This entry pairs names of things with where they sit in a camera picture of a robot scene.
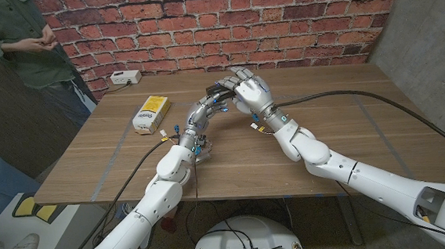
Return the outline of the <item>green-shirted person right hand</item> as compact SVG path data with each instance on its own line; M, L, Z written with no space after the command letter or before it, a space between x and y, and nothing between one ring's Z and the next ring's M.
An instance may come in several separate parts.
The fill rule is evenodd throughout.
M42 52L53 50L57 46L57 41L44 42L41 38L25 38L17 42L17 48L26 52Z

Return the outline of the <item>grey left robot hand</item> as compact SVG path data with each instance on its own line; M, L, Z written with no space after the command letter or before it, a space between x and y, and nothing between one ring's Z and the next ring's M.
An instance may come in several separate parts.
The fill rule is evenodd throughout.
M179 138L179 145L192 150L197 137L204 134L209 120L218 112L228 110L227 101L221 100L219 93L205 96L191 106L186 116L186 124Z

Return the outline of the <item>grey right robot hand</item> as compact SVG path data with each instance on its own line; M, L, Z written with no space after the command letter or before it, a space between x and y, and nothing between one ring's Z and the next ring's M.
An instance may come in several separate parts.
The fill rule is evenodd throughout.
M236 105L246 114L256 114L273 132L280 131L290 122L290 118L274 104L270 87L261 77L245 67L231 67L234 76L218 80L218 84L233 91Z

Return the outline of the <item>green-shirted person left hand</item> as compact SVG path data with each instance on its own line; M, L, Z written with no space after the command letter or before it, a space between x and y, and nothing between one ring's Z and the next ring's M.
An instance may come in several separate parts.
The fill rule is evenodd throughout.
M52 44L53 42L56 42L56 36L52 32L51 27L46 24L44 28L42 29L42 40L45 44Z

